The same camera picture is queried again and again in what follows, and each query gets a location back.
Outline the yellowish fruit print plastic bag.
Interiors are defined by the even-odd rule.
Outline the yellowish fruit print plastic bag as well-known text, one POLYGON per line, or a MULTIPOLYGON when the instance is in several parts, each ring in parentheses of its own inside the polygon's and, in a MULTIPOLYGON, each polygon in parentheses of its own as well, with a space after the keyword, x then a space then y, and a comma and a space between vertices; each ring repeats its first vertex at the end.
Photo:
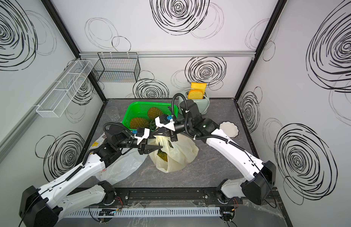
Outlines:
POLYGON ((178 141, 171 142, 169 137, 156 136, 149 139, 148 144, 162 146, 163 152, 168 155, 168 162, 163 161, 158 155, 158 151, 149 154, 156 168, 164 173, 182 170, 189 163, 193 162, 198 155, 199 148, 192 139, 183 134, 177 135, 178 141))

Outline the yellow ripe pineapple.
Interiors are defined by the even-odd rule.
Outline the yellow ripe pineapple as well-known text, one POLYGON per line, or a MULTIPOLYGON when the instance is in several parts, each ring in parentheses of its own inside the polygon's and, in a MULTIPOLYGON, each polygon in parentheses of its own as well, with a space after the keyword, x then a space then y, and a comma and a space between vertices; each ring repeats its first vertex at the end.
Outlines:
POLYGON ((158 150, 157 155, 165 162, 168 162, 168 155, 167 153, 163 152, 162 150, 158 150))

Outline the white bunny print plastic bag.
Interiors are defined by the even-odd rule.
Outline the white bunny print plastic bag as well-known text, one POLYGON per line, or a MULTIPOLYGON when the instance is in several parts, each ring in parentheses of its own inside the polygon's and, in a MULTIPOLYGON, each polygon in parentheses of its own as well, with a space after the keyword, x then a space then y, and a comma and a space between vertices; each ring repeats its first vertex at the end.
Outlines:
POLYGON ((133 174, 144 163, 147 157, 147 154, 140 155, 137 149, 132 149, 109 167, 97 173, 95 177, 99 181, 107 181, 114 185, 133 174))

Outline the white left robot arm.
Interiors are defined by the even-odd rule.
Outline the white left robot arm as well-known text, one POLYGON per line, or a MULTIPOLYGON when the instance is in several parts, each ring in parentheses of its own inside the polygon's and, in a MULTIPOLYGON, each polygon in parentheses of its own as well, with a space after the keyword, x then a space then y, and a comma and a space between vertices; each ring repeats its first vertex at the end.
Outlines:
POLYGON ((152 135, 148 128, 131 131, 121 123, 106 123, 102 128, 104 142, 88 150, 80 164, 39 188, 30 186, 23 192, 19 210, 20 224, 27 227, 53 227, 66 215, 86 206, 100 202, 113 205, 121 198, 108 181, 100 181, 75 194, 72 191, 114 164, 124 154, 123 149, 134 149, 144 155, 162 148, 148 143, 152 135))

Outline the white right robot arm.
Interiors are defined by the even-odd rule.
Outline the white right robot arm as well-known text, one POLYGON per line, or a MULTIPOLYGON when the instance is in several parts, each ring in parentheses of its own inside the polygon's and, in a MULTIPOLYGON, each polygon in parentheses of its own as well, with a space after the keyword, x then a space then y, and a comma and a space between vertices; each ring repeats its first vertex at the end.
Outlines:
POLYGON ((173 96, 170 115, 163 114, 155 119, 157 129, 154 136, 161 135, 175 139, 185 133, 193 140, 203 141, 221 153, 243 175, 236 180, 225 180, 220 184, 220 201, 234 197, 246 197, 257 205, 262 205, 272 193, 276 180, 276 166, 273 162, 263 162, 234 142, 221 127, 209 118, 204 118, 198 106, 181 93, 173 96))

